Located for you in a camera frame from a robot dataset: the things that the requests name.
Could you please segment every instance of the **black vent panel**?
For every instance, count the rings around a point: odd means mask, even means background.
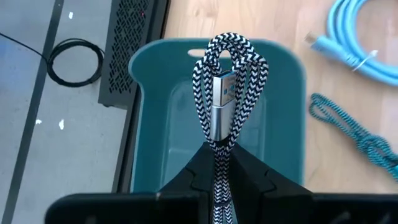
[[[109,65],[110,94],[131,94],[132,78],[128,74],[127,65],[131,56],[141,46],[148,4],[148,0],[121,0],[119,3],[112,45],[113,54]]]
[[[137,85],[128,73],[134,53],[150,41],[161,39],[168,1],[113,0],[98,102],[127,108]]]

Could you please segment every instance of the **braided cable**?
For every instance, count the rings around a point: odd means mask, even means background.
[[[354,139],[359,152],[367,155],[373,164],[385,168],[398,182],[398,154],[392,151],[387,140],[371,134],[347,112],[325,96],[314,93],[311,100],[309,111],[314,118],[340,128],[346,135]]]
[[[213,77],[223,70],[218,61],[223,50],[227,50],[232,59],[232,71],[236,73],[235,111],[230,134],[226,144],[214,142],[210,138],[210,109],[213,102]],[[243,96],[246,74],[249,72],[248,87]],[[268,64],[259,55],[252,44],[243,36],[224,33],[211,39],[205,56],[199,59],[193,68],[193,94],[203,133],[215,152],[215,181],[213,223],[232,223],[231,191],[228,183],[229,155],[243,123],[248,118],[260,97],[267,81]],[[205,101],[202,96],[201,78],[205,89]]]

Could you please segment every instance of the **coiled cable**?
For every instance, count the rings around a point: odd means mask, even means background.
[[[228,50],[232,59],[232,71],[236,72],[235,111],[231,131],[227,139],[214,142],[210,138],[210,108],[213,102],[213,76],[223,70],[218,61],[220,53]],[[246,93],[243,96],[246,74],[249,68],[249,81]],[[198,117],[210,147],[215,152],[215,181],[213,223],[232,223],[231,192],[228,183],[229,155],[243,123],[248,118],[260,97],[267,81],[268,64],[259,55],[252,44],[243,36],[234,33],[224,33],[212,39],[205,51],[205,56],[199,59],[193,69],[193,94],[197,107]],[[205,87],[204,102],[201,90],[201,78]]]
[[[353,70],[389,85],[398,86],[398,67],[378,62],[377,50],[367,53],[358,42],[356,18],[367,0],[337,0],[331,7],[327,21],[328,37],[309,34],[306,41],[312,49],[340,60]]]
[[[100,47],[98,47],[97,45],[92,44],[91,42],[89,42],[87,40],[83,40],[83,39],[79,39],[79,38],[69,38],[64,41],[61,41],[59,44],[57,44],[53,48],[53,50],[51,51],[50,57],[45,58],[41,53],[39,53],[32,47],[29,47],[28,45],[23,44],[23,43],[19,42],[18,40],[13,39],[12,37],[9,37],[2,33],[0,33],[0,35],[19,44],[19,45],[26,47],[27,49],[29,49],[29,50],[35,52],[36,54],[38,54],[39,56],[41,56],[42,59],[47,64],[47,73],[48,73],[49,77],[53,81],[58,83],[59,85],[66,86],[66,87],[81,87],[81,86],[86,86],[86,85],[92,84],[101,77],[101,69],[102,69],[103,62],[104,62],[104,51],[102,49],[100,49]],[[89,77],[87,80],[82,81],[82,82],[68,82],[68,81],[65,81],[62,78],[60,78],[55,73],[55,71],[53,69],[54,60],[60,53],[64,52],[65,50],[68,50],[72,47],[76,47],[76,46],[88,47],[89,49],[94,51],[98,58],[98,66],[97,66],[97,69],[95,70],[94,74],[91,77]]]
[[[359,152],[367,155],[373,164],[387,170],[398,182],[398,154],[392,151],[387,140],[371,134],[327,97],[314,93],[311,95],[311,100],[309,107],[311,116],[340,128],[355,141]]]

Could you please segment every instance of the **gray floor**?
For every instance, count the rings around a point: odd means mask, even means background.
[[[104,49],[110,6],[111,0],[65,1],[55,43],[79,37]],[[2,0],[0,32],[41,52],[52,7],[53,0]],[[0,38],[0,214],[39,60]],[[88,78],[96,63],[93,52],[77,47],[59,56],[55,70],[78,81]],[[64,195],[111,190],[126,111],[98,104],[99,84],[65,88],[47,77],[37,115],[41,123],[34,129],[13,223],[43,223],[47,207]]]

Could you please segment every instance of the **black and white braided cable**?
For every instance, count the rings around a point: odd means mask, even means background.
[[[235,112],[230,134],[226,144],[217,144],[210,138],[210,108],[213,102],[213,76],[222,72],[218,61],[223,50],[227,50],[233,62],[232,71],[236,72]],[[242,98],[246,74],[249,69],[249,81],[246,94]],[[232,223],[231,191],[228,183],[229,154],[232,150],[243,123],[254,108],[267,81],[268,64],[259,55],[252,44],[243,36],[224,33],[212,39],[205,56],[198,60],[193,69],[193,94],[200,124],[210,147],[215,152],[215,181],[213,223]],[[201,78],[205,87],[205,102],[202,97]]]

